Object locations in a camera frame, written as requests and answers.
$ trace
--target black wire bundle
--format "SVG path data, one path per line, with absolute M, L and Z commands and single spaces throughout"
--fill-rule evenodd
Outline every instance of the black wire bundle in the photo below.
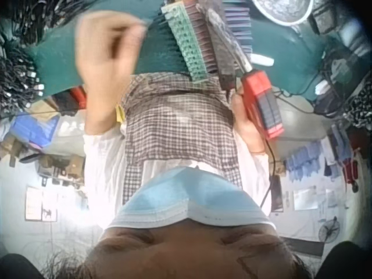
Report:
M 29 108 L 43 95 L 35 63 L 25 50 L 0 34 L 0 117 Z
M 12 0 L 8 1 L 4 17 L 12 21 L 12 33 L 22 45 L 38 44 L 44 33 L 64 26 L 96 0 Z
M 66 25 L 96 1 L 1 1 L 0 118 L 19 113 L 43 95 L 44 85 L 25 47 L 40 43 L 48 29 Z

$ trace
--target black cable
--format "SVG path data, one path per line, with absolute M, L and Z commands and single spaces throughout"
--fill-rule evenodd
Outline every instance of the black cable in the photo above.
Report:
M 283 101 L 283 102 L 289 104 L 289 106 L 292 106 L 293 108 L 295 108 L 295 109 L 298 110 L 299 112 L 305 113 L 305 114 L 307 114 L 307 115 L 312 115 L 312 114 L 314 114 L 314 111 L 312 111 L 312 112 L 306 112 L 306 111 L 304 111 L 304 110 L 298 108 L 297 106 L 291 104 L 291 103 L 288 102 L 287 100 L 285 100 L 285 99 L 283 99 L 283 98 L 280 98 L 280 96 L 275 96 L 275 98 L 277 98 L 277 99 L 279 99 L 279 100 L 281 100 L 281 101 Z
M 267 199 L 267 196 L 268 196 L 269 192 L 271 191 L 271 186 L 272 186 L 272 184 L 273 184 L 273 180 L 274 180 L 274 176 L 275 176 L 275 168 L 276 168 L 276 163 L 275 163 L 276 159 L 275 159 L 275 156 L 274 156 L 274 152 L 273 152 L 273 150 L 271 149 L 271 146 L 270 146 L 270 144 L 269 144 L 269 142 L 268 142 L 267 140 L 266 140 L 266 144 L 267 144 L 267 147 L 269 147 L 269 150 L 270 150 L 271 156 L 273 157 L 274 165 L 273 165 L 273 173 L 272 173 L 272 175 L 271 175 L 271 177 L 270 177 L 270 186 L 269 186 L 269 188 L 267 189 L 267 191 L 266 191 L 266 193 L 265 193 L 265 196 L 263 197 L 263 200 L 262 200 L 262 202 L 261 202 L 260 208 L 262 208 L 263 204 L 265 203 L 265 201 L 266 201 L 266 199 Z
M 303 90 L 301 93 L 299 94 L 291 94 L 291 96 L 301 96 L 301 95 L 304 95 L 305 93 L 307 93 L 307 91 L 309 90 L 310 86 L 312 86 L 314 80 L 319 76 L 320 74 L 320 71 L 318 71 L 314 77 L 312 78 L 312 80 L 309 82 L 309 84 L 307 85 L 307 87 L 305 88 L 305 90 Z

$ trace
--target blue face mask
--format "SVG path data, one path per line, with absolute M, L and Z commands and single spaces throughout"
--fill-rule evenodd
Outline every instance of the blue face mask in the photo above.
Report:
M 220 227 L 274 227 L 246 192 L 220 176 L 189 167 L 167 171 L 142 186 L 109 227 L 157 228 L 185 219 Z

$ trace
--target checkered shirt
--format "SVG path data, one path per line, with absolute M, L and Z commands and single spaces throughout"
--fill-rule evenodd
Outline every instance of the checkered shirt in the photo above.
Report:
M 233 114 L 217 78 L 193 84 L 183 74 L 140 74 L 132 77 L 122 105 L 127 122 L 123 204 L 141 186 L 146 160 L 204 162 L 242 187 Z

